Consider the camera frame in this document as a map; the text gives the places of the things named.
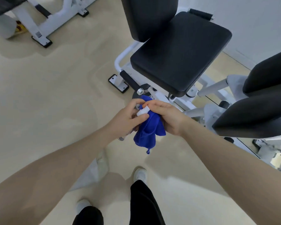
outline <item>wall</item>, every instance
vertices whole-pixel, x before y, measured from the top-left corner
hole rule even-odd
[[[252,69],[281,52],[281,0],[179,0],[179,6],[214,14],[233,36],[225,53]]]

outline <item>black seat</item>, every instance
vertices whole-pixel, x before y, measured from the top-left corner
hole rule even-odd
[[[27,0],[0,0],[0,15],[12,10]]]
[[[220,136],[263,139],[281,135],[281,91],[242,99],[213,124]]]
[[[243,86],[247,96],[278,90],[281,90],[281,52],[258,63]]]
[[[193,86],[232,37],[229,30],[188,12],[178,0],[122,0],[132,37],[148,40],[132,67],[176,97]]]

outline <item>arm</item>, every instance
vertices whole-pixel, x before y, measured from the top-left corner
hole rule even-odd
[[[281,224],[281,172],[229,143],[169,103],[143,104],[162,115],[166,130],[183,137],[230,197],[258,225]]]
[[[132,119],[138,110],[132,100],[103,128],[24,167],[0,184],[0,224],[39,224],[100,150],[126,135],[149,115]]]

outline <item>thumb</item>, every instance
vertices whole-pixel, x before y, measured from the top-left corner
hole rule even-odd
[[[144,121],[146,121],[149,118],[149,114],[142,114],[138,117],[135,117],[133,119],[131,119],[132,123],[133,123],[133,127],[143,123]]]
[[[158,113],[160,115],[166,115],[166,112],[167,112],[167,109],[168,108],[164,108],[164,107],[161,107],[161,106],[157,106],[157,105],[154,105],[154,104],[149,104],[148,107],[150,108],[150,110],[152,110],[154,113]]]

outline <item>white shoe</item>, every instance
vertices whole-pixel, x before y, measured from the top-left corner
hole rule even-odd
[[[88,200],[83,199],[81,201],[78,201],[77,204],[76,204],[77,215],[87,206],[92,206]]]
[[[143,183],[147,185],[147,177],[148,173],[147,170],[144,168],[138,168],[133,175],[133,182],[136,182],[137,180],[142,180]]]

